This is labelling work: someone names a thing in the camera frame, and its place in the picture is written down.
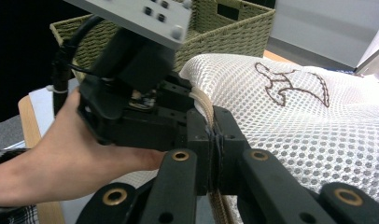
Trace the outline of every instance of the cable tie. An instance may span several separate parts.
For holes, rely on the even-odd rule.
[[[56,91],[55,88],[52,85],[48,85],[46,87],[46,89],[47,89],[47,91],[53,91],[53,92],[58,93],[58,94],[68,93],[68,90],[65,90],[65,91]]]

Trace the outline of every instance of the wooden table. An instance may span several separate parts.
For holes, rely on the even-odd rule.
[[[278,62],[292,63],[291,61],[273,54],[265,50],[264,56]],[[19,103],[19,112],[21,116],[21,126],[23,128],[24,142],[27,147],[34,147],[41,139],[38,130],[37,121],[35,119],[35,111],[33,110],[30,96],[23,97]],[[41,224],[53,223],[64,224],[64,218],[59,202],[40,203],[37,205],[38,218]]]

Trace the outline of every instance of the white wall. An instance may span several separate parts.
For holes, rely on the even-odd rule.
[[[276,0],[271,37],[356,67],[379,29],[379,0]]]

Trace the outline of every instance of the black cable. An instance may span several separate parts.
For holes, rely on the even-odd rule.
[[[74,65],[74,64],[72,64],[72,63],[68,63],[67,66],[69,66],[71,69],[76,70],[76,71],[78,71],[78,72],[86,73],[86,74],[88,74],[88,75],[93,76],[92,71],[91,71],[91,70],[88,70],[88,69],[86,69],[86,68],[82,68],[82,67],[76,66],[76,65]]]
[[[70,68],[88,74],[91,72],[73,65],[72,61],[76,55],[79,43],[85,35],[102,20],[103,18],[93,15],[83,22],[74,32],[70,40],[64,40],[55,56],[55,60],[52,62],[53,112],[55,115],[62,108],[68,95],[68,79],[71,77]]]
[[[99,24],[103,18],[98,17],[98,16],[91,16],[89,17],[85,22],[83,22],[76,32],[73,34],[69,41],[70,46],[78,46],[79,43],[82,41],[82,39],[85,37],[85,35],[97,24]]]

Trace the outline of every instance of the embroidered logo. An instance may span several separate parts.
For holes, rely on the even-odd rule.
[[[321,76],[295,69],[286,73],[274,73],[262,63],[256,63],[255,68],[269,79],[270,85],[265,90],[278,105],[286,106],[285,91],[293,90],[309,93],[325,107],[330,106],[329,90]]]

